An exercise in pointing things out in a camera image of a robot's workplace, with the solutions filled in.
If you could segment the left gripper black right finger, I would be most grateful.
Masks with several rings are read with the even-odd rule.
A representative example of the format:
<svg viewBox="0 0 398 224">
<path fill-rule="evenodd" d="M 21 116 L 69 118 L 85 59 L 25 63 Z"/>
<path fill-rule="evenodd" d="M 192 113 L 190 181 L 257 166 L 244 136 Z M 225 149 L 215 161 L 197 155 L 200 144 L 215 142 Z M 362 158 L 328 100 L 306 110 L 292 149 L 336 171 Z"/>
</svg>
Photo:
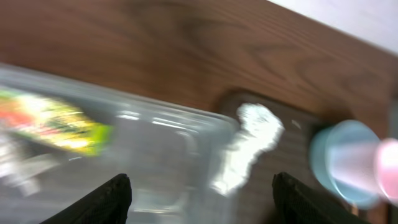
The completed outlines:
<svg viewBox="0 0 398 224">
<path fill-rule="evenodd" d="M 283 224 L 367 224 L 286 172 L 274 176 L 272 193 Z"/>
</svg>

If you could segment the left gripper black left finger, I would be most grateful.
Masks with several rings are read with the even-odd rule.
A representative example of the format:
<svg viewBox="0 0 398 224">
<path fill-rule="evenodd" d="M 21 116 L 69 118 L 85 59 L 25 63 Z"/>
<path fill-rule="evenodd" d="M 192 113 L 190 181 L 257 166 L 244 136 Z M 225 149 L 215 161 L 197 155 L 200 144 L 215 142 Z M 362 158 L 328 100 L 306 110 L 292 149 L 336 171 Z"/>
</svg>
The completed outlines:
<svg viewBox="0 0 398 224">
<path fill-rule="evenodd" d="M 118 174 L 40 224 L 125 224 L 132 202 L 126 174 Z"/>
</svg>

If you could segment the white tissue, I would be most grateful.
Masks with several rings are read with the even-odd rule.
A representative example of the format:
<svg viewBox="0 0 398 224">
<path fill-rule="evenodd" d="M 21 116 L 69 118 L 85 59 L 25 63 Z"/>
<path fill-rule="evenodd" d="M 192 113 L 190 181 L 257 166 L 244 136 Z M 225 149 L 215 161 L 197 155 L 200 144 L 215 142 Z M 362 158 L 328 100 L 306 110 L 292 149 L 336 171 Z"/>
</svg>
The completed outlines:
<svg viewBox="0 0 398 224">
<path fill-rule="evenodd" d="M 260 104 L 243 103 L 237 115 L 241 130 L 226 146 L 223 165 L 211 181 L 211 187 L 224 196 L 248 181 L 251 166 L 262 153 L 275 149 L 285 130 L 282 121 Z"/>
</svg>

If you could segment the green snack wrapper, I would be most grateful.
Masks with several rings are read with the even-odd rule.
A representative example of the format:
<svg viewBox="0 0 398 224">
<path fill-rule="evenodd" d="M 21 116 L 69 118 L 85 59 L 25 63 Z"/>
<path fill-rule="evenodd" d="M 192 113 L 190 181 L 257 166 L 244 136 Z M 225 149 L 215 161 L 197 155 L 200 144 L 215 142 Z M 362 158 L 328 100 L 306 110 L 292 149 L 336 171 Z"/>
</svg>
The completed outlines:
<svg viewBox="0 0 398 224">
<path fill-rule="evenodd" d="M 113 130 L 66 101 L 9 88 L 1 88 L 1 121 L 31 140 L 86 156 L 99 155 Z"/>
</svg>

